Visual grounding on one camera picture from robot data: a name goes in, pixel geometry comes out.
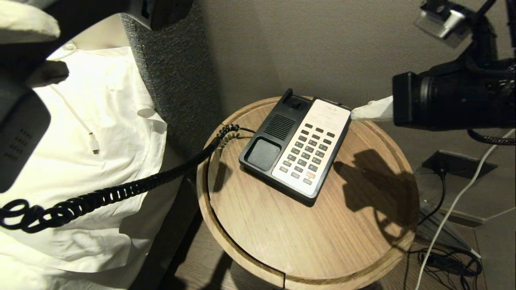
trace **telephone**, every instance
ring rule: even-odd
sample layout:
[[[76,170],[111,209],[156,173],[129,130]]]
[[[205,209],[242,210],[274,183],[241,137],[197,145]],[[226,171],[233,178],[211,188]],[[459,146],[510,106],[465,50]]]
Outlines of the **telephone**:
[[[351,122],[351,110],[288,89],[239,157],[268,185],[313,206]]]

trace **gray upholstered headboard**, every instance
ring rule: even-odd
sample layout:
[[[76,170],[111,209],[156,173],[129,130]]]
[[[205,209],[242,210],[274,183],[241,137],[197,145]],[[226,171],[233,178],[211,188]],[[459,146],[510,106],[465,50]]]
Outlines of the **gray upholstered headboard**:
[[[168,142],[185,157],[196,154],[223,120],[199,5],[160,31],[126,15],[122,21],[156,111],[168,124]]]

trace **wooden table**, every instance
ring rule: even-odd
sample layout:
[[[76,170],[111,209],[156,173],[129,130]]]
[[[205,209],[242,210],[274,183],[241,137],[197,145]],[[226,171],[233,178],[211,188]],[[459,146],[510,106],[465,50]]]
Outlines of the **wooden table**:
[[[248,105],[224,124],[256,130],[278,100]],[[342,290],[375,282],[402,259],[414,239],[417,186],[377,125],[351,123],[313,207],[243,171],[238,156],[251,136],[231,135],[197,174],[204,221],[234,261],[278,288]]]

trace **white cable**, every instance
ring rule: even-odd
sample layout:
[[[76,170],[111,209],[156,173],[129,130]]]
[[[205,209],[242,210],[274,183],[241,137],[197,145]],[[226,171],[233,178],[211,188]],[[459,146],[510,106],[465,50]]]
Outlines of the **white cable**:
[[[62,95],[61,92],[54,85],[50,85],[50,88],[52,88],[52,90],[54,90],[56,92],[56,94],[58,94],[61,97],[61,99],[63,100],[66,107],[68,107],[68,109],[70,110],[70,112],[72,112],[72,114],[75,116],[77,121],[79,121],[79,123],[83,126],[83,128],[88,132],[88,135],[90,137],[89,138],[90,149],[94,154],[98,154],[99,150],[100,150],[99,142],[95,138],[95,134],[90,130],[88,125],[86,125],[86,123],[79,117],[77,112],[75,112],[75,110],[72,108],[70,103],[68,103],[68,101],[66,100],[65,96]]]
[[[56,92],[56,94],[58,94],[61,99],[63,100],[64,104],[66,105],[66,107],[68,107],[68,109],[70,110],[70,112],[72,112],[72,114],[75,116],[75,118],[77,119],[77,121],[79,121],[79,123],[84,127],[84,129],[86,131],[88,131],[88,134],[91,134],[93,133],[90,128],[88,127],[88,125],[86,125],[86,123],[79,117],[79,115],[77,115],[77,113],[75,112],[75,110],[72,108],[72,106],[70,106],[70,104],[68,103],[68,101],[66,100],[65,96],[61,94],[61,92],[54,86],[54,85],[50,85],[50,87]]]
[[[510,136],[512,133],[514,133],[515,129],[511,129],[507,134],[505,134],[503,136],[503,138],[507,138],[508,136]],[[433,236],[433,239],[432,239],[432,242],[430,243],[430,246],[428,247],[428,250],[426,251],[426,255],[425,255],[425,259],[423,260],[423,263],[421,264],[421,269],[420,269],[420,274],[419,274],[419,277],[417,278],[417,285],[416,285],[416,288],[415,290],[418,290],[419,289],[419,286],[420,286],[420,283],[421,283],[421,277],[423,276],[423,272],[425,270],[425,265],[426,265],[426,261],[428,260],[428,256],[430,255],[430,252],[432,251],[432,247],[433,247],[433,244],[436,242],[437,240],[437,237],[439,236],[439,234],[441,233],[441,229],[443,228],[445,222],[447,221],[448,217],[450,216],[450,214],[452,213],[454,207],[455,207],[455,204],[457,204],[457,202],[459,201],[460,197],[464,194],[464,192],[466,192],[466,190],[468,190],[472,185],[473,183],[475,182],[475,180],[477,179],[478,177],[478,174],[480,173],[480,170],[482,169],[482,165],[484,164],[484,162],[486,161],[487,157],[489,156],[489,154],[491,154],[491,152],[493,152],[493,150],[497,147],[498,145],[493,145],[491,146],[487,151],[486,153],[482,156],[482,159],[480,160],[480,163],[478,164],[478,167],[477,167],[477,171],[475,172],[475,175],[473,175],[473,178],[471,179],[471,181],[466,185],[465,188],[463,188],[459,194],[457,195],[457,197],[455,197],[455,200],[453,201],[453,203],[451,204],[452,206],[448,209],[448,212],[446,213],[446,215],[444,216],[443,218],[443,221],[441,221],[441,224],[439,225],[439,228],[437,228],[437,232],[435,234],[435,236]]]

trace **phone cord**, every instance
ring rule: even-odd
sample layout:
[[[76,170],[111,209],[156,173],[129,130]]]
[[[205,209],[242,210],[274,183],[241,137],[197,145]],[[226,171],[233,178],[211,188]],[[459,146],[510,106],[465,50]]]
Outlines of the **phone cord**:
[[[219,134],[217,134],[213,141],[199,154],[175,168],[151,175],[147,178],[95,190],[89,194],[70,198],[47,209],[39,205],[30,206],[29,202],[25,199],[13,200],[0,208],[0,225],[5,229],[21,229],[30,234],[40,232],[46,228],[60,227],[80,216],[91,213],[101,206],[128,199],[177,179],[208,158],[219,146],[227,133],[237,132],[239,130],[254,132],[250,129],[241,128],[238,125],[226,125],[219,131]],[[21,220],[18,223],[7,224],[5,221],[7,218],[20,216]]]

